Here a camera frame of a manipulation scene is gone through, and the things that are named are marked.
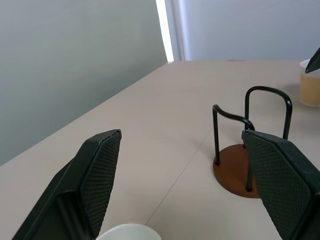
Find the table surface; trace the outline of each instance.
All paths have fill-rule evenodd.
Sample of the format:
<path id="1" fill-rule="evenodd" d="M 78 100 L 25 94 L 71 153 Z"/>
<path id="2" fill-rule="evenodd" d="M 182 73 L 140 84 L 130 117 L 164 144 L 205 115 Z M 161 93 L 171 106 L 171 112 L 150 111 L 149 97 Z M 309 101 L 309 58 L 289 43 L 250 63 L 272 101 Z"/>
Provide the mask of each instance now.
<path id="1" fill-rule="evenodd" d="M 320 169 L 320 109 L 299 102 L 297 61 L 166 64 L 0 167 L 0 233 L 11 239 L 58 170 L 84 140 L 122 130 L 114 187 L 101 234 L 146 224 L 163 240 L 281 239 L 260 199 L 233 195 L 213 175 L 212 106 L 244 115 L 257 85 L 292 100 L 289 140 Z M 257 131 L 282 136 L 285 103 L 251 95 Z M 243 125 L 219 116 L 220 149 L 241 143 Z"/>

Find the wooden round base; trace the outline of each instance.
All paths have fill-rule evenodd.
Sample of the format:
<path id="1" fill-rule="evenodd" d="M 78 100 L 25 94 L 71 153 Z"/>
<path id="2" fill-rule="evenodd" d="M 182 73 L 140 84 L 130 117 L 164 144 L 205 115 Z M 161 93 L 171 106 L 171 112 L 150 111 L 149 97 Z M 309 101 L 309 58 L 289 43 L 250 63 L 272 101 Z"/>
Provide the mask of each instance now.
<path id="1" fill-rule="evenodd" d="M 220 151 L 220 165 L 213 163 L 214 176 L 229 192 L 245 198 L 259 199 L 254 176 L 252 191 L 246 190 L 248 163 L 248 152 L 242 144 L 228 146 Z"/>

